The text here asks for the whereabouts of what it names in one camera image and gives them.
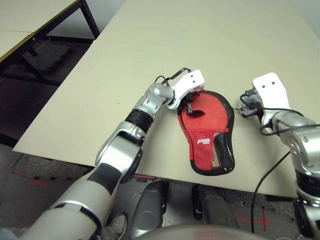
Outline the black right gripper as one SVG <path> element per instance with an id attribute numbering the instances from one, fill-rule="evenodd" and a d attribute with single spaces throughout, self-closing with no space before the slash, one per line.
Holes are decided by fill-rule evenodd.
<path id="1" fill-rule="evenodd" d="M 258 118 L 262 118 L 263 108 L 258 105 L 253 105 L 253 106 L 245 105 L 240 108 L 240 115 L 243 118 L 254 117 L 254 116 Z"/>

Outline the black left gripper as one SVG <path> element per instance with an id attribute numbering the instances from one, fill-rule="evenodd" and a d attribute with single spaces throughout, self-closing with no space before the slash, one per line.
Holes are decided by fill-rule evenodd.
<path id="1" fill-rule="evenodd" d="M 192 102 L 194 97 L 198 97 L 200 93 L 198 91 L 195 92 L 189 92 L 188 96 L 186 97 L 186 107 L 187 107 L 187 115 L 189 117 L 200 117 L 205 115 L 206 113 L 202 110 L 193 110 L 192 109 Z"/>

